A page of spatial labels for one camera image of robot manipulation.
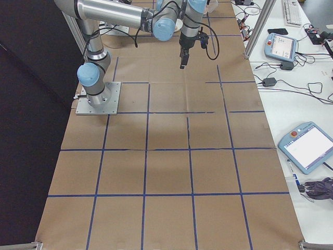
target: brown paper surface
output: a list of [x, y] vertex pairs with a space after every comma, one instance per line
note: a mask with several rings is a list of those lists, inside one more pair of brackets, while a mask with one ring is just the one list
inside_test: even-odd
[[119, 113], [72, 110], [36, 236], [45, 249], [298, 249], [302, 234], [230, 2], [209, 16], [220, 57], [208, 60], [196, 44], [184, 70], [179, 32], [164, 43], [140, 33], [139, 48], [120, 37], [122, 48], [110, 49], [103, 36], [112, 53], [105, 81], [122, 81]]

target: metal mounting plate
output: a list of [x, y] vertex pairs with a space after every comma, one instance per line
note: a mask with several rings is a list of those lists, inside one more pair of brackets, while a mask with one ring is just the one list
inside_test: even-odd
[[[101, 29], [101, 28], [111, 28], [110, 26], [105, 26], [105, 25], [103, 25], [103, 24], [104, 24], [103, 21], [99, 22], [99, 24], [100, 24], [100, 26], [99, 26], [100, 29]], [[129, 27], [126, 27], [126, 26], [119, 26], [119, 25], [117, 25], [115, 28], [116, 28], [117, 30], [110, 30], [110, 31], [108, 31], [108, 32], [106, 32], [107, 30], [101, 30], [100, 33], [101, 33], [101, 34], [104, 34], [104, 33], [105, 33], [106, 35], [126, 36], [125, 33], [128, 33], [129, 30], [130, 30]]]
[[111, 91], [110, 100], [101, 107], [92, 107], [86, 97], [81, 97], [76, 108], [76, 114], [81, 116], [89, 115], [116, 115], [118, 111], [121, 82], [106, 82], [105, 87]]

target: power adapter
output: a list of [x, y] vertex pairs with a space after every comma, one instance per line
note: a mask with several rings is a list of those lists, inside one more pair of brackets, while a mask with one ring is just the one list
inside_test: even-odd
[[266, 87], [273, 87], [275, 86], [276, 84], [276, 80], [274, 77], [271, 77], [271, 78], [265, 78], [263, 81], [262, 81], [262, 85], [266, 88]]
[[294, 64], [290, 61], [283, 61], [281, 62], [280, 69], [282, 70], [292, 70], [294, 68]]

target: robotic arm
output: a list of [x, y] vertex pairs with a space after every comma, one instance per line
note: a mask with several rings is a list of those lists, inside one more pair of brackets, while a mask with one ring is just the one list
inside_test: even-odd
[[111, 57], [104, 49], [99, 34], [99, 21], [114, 23], [152, 33], [158, 40], [169, 40], [175, 30], [177, 18], [183, 20], [180, 36], [181, 69], [187, 65], [189, 49], [201, 40], [202, 21], [207, 0], [158, 0], [157, 10], [141, 8], [111, 0], [54, 0], [60, 10], [76, 19], [86, 42], [88, 62], [78, 69], [87, 100], [92, 107], [105, 104], [111, 93], [103, 82]]

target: table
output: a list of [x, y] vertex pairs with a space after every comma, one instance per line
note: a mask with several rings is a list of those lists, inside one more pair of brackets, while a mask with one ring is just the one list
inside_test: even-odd
[[[264, 1], [255, 0], [255, 3], [259, 6], [263, 6]], [[240, 11], [236, 6], [233, 6], [233, 8], [235, 13]], [[301, 7], [300, 12], [303, 24], [310, 23]], [[258, 16], [250, 16], [245, 22], [246, 25], [253, 28], [257, 18]], [[264, 44], [268, 36], [267, 29], [272, 28], [286, 28], [289, 32], [288, 36], [298, 40], [306, 36], [303, 28], [294, 28], [284, 25], [282, 4], [280, 0], [277, 0], [249, 58], [253, 73], [260, 78], [265, 78], [274, 70], [269, 67], [255, 69], [256, 66], [264, 62], [271, 64], [277, 62], [276, 60], [265, 57], [263, 52]], [[324, 47], [321, 45], [313, 45], [309, 38], [299, 42], [298, 51], [303, 53], [327, 54]], [[320, 97], [327, 98], [333, 93], [333, 81], [331, 79], [333, 61], [328, 56], [320, 56], [320, 58], [325, 59], [317, 60], [312, 65], [306, 64], [304, 67], [296, 66], [292, 71], [278, 69], [277, 72], [270, 77], [275, 77], [277, 80], [285, 80], [298, 87], [306, 87], [308, 82], [321, 82], [323, 84], [323, 92]], [[295, 90], [282, 82], [278, 82], [274, 88]], [[273, 92], [268, 90], [259, 90], [259, 92], [275, 145], [277, 145], [279, 140], [288, 131], [306, 121], [314, 121], [329, 135], [333, 135], [333, 106], [324, 105], [314, 98], [296, 93]], [[330, 232], [333, 230], [333, 201], [328, 199], [311, 203], [302, 197], [291, 175], [291, 170], [286, 163], [287, 157], [280, 151], [278, 151], [278, 155], [305, 240], [310, 243], [332, 244], [333, 238]], [[329, 159], [327, 163], [333, 165], [333, 158]], [[294, 170], [301, 183], [310, 180], [322, 180], [325, 177], [333, 176], [332, 171], [324, 166], [318, 167], [309, 175], [302, 174], [296, 167]]]

